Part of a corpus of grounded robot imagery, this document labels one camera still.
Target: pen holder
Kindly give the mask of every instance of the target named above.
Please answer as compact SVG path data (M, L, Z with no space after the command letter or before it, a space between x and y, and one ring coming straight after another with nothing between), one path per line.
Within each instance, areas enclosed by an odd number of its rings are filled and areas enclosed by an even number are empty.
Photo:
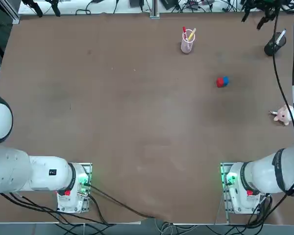
M278 39L278 37L280 36L280 32L275 33L275 40ZM273 55L273 46L274 46L274 37L272 36L272 38L270 39L270 41L265 45L264 51L265 54L267 56L272 56ZM283 37L281 38L279 44L276 44L274 47L274 53L276 54L276 52L278 50L280 50L281 47L283 47L286 43L286 37L285 35L283 35Z
M187 37L189 37L191 33L192 33L191 29L186 29ZM192 36L189 42L185 40L184 34L182 34L181 50L183 53L188 54L191 52L194 40L195 40L195 34Z

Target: gray floor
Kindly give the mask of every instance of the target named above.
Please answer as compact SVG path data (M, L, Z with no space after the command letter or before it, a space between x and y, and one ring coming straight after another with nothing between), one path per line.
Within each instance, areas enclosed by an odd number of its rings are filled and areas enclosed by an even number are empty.
M228 231L228 226L215 225L210 226L217 233L224 234ZM82 235L83 227L77 227L72 232ZM96 230L86 227L85 235L95 233ZM258 232L258 229L245 231L245 235L253 235ZM63 235L64 230L56 227L53 224L0 224L0 235ZM156 230L153 220L145 220L141 225L125 225L120 224L111 227L104 231L105 235L159 235L160 233ZM205 226L199 226L195 230L188 233L188 235L213 235L214 233L208 230ZM294 226L264 226L260 235L294 235Z

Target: toy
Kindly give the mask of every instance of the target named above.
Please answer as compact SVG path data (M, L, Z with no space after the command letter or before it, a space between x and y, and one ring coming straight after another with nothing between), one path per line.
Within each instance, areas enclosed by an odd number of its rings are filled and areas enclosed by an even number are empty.
M289 108L290 108L290 111L292 113L292 116L294 117L294 108L292 106L290 106L290 105L289 105ZM291 119L290 112L289 112L289 110L288 110L288 108L287 108L286 105L284 105L282 108L280 108L278 110L278 112L272 112L272 111L270 111L270 113L273 114L273 115L276 115L273 120L275 120L275 121L281 121L286 126L289 125L289 122L292 120Z
M229 78L227 76L225 77L218 77L216 81L217 87L225 87L227 84L229 84Z

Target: tabletop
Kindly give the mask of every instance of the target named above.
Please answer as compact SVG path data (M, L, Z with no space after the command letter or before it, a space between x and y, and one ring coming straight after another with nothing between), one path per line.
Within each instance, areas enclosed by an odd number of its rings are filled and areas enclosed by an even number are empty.
M263 48L273 22L261 14L22 17L0 72L0 96L14 128L3 143L30 155L93 163L93 184L130 207L176 223L226 223L220 163L260 159L294 144L292 125L273 121L283 106ZM196 28L192 52L182 27ZM281 15L287 43L277 53L292 98L293 16ZM228 76L229 84L216 87ZM55 207L54 192L26 193ZM142 218L94 194L110 222ZM274 196L275 203L282 197ZM95 207L82 216L98 218ZM53 222L0 197L0 222ZM247 217L231 215L231 222ZM294 198L266 221L294 224Z

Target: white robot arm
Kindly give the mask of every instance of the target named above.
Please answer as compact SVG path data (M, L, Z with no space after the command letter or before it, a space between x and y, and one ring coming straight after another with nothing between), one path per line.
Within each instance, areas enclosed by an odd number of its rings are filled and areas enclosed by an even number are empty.
M234 163L226 182L234 213L253 213L262 195L286 192L294 184L294 146L257 161Z
M0 143L11 133L13 115L0 97ZM0 193L57 191L57 209L66 213L87 212L91 164L68 163L54 156L29 156L0 146Z

